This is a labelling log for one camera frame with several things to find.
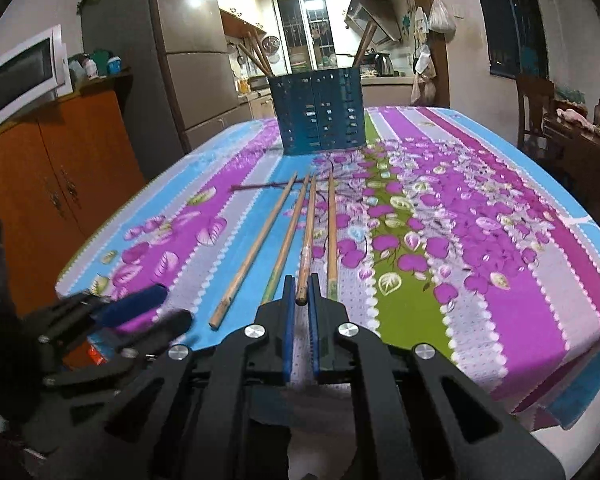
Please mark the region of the range hood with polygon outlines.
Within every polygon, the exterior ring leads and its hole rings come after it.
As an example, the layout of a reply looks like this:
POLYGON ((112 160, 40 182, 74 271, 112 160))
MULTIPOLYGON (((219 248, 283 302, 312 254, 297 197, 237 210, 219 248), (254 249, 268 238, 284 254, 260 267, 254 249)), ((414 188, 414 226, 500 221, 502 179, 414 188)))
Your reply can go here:
POLYGON ((351 0, 344 16, 346 25, 362 35, 370 23, 376 25, 372 44, 384 46, 401 41, 401 31, 393 6, 385 0, 351 0))

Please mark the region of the floral striped tablecloth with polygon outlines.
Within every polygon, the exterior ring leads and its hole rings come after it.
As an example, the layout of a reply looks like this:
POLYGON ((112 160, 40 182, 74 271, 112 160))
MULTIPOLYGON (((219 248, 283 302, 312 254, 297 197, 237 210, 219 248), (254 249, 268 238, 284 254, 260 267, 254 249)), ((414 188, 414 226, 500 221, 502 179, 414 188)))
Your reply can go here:
POLYGON ((273 119, 202 144, 136 194, 60 274, 68 296, 152 284, 204 348, 254 315, 310 176, 284 271, 294 275, 316 176, 311 270, 327 273, 335 179, 338 300, 408 348, 426 341, 530 429, 571 427, 600 390, 600 227, 513 145, 455 110, 371 107, 362 148, 288 156, 273 119), (291 175, 284 206, 218 330, 209 318, 291 175))

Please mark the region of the grey refrigerator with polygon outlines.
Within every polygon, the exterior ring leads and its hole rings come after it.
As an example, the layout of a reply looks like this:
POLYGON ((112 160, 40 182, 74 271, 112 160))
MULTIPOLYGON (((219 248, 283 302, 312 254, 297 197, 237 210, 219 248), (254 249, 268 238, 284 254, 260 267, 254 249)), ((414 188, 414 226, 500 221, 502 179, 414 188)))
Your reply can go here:
POLYGON ((146 179, 246 120, 216 0, 96 0, 81 25, 85 51, 132 73, 123 119, 146 179))

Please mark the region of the blue lidded jar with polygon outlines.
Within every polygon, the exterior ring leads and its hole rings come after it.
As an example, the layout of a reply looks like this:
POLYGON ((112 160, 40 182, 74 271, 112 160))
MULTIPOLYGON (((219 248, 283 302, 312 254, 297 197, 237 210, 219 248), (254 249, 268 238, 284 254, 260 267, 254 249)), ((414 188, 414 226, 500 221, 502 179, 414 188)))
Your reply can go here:
POLYGON ((117 75, 122 71, 122 62, 121 58, 118 56, 113 56, 107 62, 107 72, 109 75, 117 75))

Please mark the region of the white microwave oven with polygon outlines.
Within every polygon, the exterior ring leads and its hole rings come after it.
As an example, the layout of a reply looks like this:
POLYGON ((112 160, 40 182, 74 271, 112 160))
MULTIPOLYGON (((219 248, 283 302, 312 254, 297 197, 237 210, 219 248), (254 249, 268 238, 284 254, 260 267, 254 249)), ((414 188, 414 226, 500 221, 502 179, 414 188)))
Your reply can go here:
POLYGON ((66 44, 59 24, 0 56, 0 125, 42 99, 73 92, 66 44))

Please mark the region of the blue perforated utensil holder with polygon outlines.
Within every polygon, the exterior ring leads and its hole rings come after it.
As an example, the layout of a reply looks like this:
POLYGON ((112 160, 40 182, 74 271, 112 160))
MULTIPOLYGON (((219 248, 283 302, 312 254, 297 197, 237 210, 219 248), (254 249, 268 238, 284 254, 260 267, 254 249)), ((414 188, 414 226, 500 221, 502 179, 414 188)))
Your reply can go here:
MULTIPOLYGON (((322 82, 334 77, 337 81, 342 81, 344 77, 361 81, 358 68, 346 67, 275 76, 268 83, 274 96, 275 87, 280 88, 283 84, 289 87, 294 79, 307 84, 313 78, 322 82)), ((276 110, 276 117, 284 153, 287 155, 350 150, 366 144, 364 107, 355 110, 352 104, 340 107, 319 102, 318 106, 300 105, 291 118, 284 118, 283 112, 276 110)))

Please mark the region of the wooden chair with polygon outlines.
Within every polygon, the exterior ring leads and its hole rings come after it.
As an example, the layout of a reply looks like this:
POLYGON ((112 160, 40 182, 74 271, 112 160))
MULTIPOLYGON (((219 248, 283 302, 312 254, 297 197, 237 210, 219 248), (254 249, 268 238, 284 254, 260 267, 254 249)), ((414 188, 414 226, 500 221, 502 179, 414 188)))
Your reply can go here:
POLYGON ((518 74, 516 76, 518 102, 518 134, 516 147, 523 151, 528 141, 544 136, 544 119, 552 114, 555 85, 539 76, 518 74))

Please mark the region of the kitchen window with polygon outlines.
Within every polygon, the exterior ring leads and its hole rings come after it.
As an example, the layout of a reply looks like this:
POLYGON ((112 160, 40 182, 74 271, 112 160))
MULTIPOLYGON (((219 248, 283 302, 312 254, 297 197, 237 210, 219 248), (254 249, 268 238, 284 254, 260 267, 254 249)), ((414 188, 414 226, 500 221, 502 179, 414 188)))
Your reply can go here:
POLYGON ((276 0, 291 73, 338 66, 326 0, 276 0))

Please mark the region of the dark wooden side table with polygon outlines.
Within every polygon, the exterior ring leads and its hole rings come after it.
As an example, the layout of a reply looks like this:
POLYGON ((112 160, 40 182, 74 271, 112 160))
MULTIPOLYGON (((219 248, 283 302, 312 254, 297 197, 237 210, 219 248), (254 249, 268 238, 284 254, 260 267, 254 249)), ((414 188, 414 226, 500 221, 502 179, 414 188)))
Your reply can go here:
POLYGON ((543 117, 546 159, 541 166, 600 226, 600 139, 557 116, 543 117))

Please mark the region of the steel kettle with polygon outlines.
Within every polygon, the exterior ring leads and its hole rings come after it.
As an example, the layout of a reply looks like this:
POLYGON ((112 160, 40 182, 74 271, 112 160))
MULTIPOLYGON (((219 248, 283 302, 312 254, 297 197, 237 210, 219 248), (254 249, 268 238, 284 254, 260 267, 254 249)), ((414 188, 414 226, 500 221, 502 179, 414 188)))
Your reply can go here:
POLYGON ((375 54, 374 63, 375 63, 375 70, 378 73, 379 77, 393 77, 394 76, 394 68, 393 68, 389 53, 377 52, 375 54))

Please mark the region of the white plastic bag hanging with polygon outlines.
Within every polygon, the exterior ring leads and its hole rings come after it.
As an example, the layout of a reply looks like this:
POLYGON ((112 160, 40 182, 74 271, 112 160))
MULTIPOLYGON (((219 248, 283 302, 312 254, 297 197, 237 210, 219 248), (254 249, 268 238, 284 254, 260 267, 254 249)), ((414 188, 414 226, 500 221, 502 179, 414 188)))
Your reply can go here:
POLYGON ((431 3, 428 27, 430 32, 436 32, 441 35, 453 35, 456 31, 456 24, 452 18, 452 14, 442 0, 434 0, 431 3))

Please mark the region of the orange wooden cabinet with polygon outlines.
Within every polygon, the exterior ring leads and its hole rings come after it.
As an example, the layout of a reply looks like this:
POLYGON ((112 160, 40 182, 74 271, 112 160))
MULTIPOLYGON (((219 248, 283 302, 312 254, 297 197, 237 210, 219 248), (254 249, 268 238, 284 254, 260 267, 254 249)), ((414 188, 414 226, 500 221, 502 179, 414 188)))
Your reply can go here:
POLYGON ((146 183, 123 122, 125 70, 0 128, 0 221, 20 315, 51 304, 76 251, 146 183))

